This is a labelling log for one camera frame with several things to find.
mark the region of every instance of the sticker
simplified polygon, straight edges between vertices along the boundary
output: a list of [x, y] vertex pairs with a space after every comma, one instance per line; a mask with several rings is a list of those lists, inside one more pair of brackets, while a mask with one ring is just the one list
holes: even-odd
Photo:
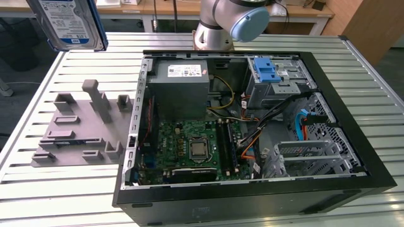
[[201, 65], [171, 65], [168, 77], [201, 77]]
[[40, 3], [59, 39], [68, 44], [88, 43], [83, 19], [75, 13], [75, 0], [41, 0]]
[[140, 13], [139, 10], [123, 10], [121, 12], [123, 13]]
[[241, 101], [241, 108], [247, 109], [247, 101], [244, 101], [244, 100]]
[[264, 148], [263, 151], [261, 151], [261, 155], [267, 155], [269, 152], [269, 149], [268, 148]]
[[279, 76], [288, 76], [288, 72], [287, 71], [277, 71], [277, 75]]
[[260, 166], [259, 166], [259, 164], [257, 164], [256, 162], [253, 163], [252, 168], [253, 168], [253, 170], [255, 170], [257, 173], [260, 173], [261, 168], [260, 168]]

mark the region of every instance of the table leg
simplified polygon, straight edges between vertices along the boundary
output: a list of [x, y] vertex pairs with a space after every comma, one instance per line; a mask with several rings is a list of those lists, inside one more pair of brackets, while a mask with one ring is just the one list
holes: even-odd
[[153, 32], [153, 16], [143, 15], [141, 20], [143, 20], [144, 32], [152, 33]]
[[328, 19], [328, 17], [317, 18], [317, 22], [315, 23], [313, 28], [311, 29], [309, 35], [321, 35]]

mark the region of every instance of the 3d printed holder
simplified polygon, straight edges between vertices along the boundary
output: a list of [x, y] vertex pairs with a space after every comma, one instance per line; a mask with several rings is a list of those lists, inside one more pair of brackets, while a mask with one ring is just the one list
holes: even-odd
[[128, 95], [108, 100], [97, 84], [93, 79], [83, 83], [91, 100], [75, 100], [71, 93], [57, 94], [57, 111], [32, 156], [33, 167], [119, 162], [128, 140], [132, 100]]

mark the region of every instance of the cpu socket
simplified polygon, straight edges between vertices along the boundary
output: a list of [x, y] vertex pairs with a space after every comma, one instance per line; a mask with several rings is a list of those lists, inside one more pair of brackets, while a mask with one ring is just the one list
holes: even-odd
[[189, 159], [200, 163], [209, 157], [208, 138], [195, 136], [189, 139]]

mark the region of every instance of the metal slatted table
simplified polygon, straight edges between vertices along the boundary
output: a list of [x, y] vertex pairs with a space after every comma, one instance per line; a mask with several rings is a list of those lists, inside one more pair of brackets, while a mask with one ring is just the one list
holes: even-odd
[[[89, 99], [81, 82], [97, 79], [108, 98], [135, 97], [144, 49], [192, 49], [191, 34], [108, 33], [105, 52], [60, 53], [0, 153], [1, 226], [136, 226], [111, 206], [117, 165], [32, 168], [57, 92]], [[263, 35], [236, 50], [308, 51], [351, 110], [399, 184], [327, 214], [204, 223], [207, 226], [403, 226], [404, 104], [351, 45], [335, 36]]]

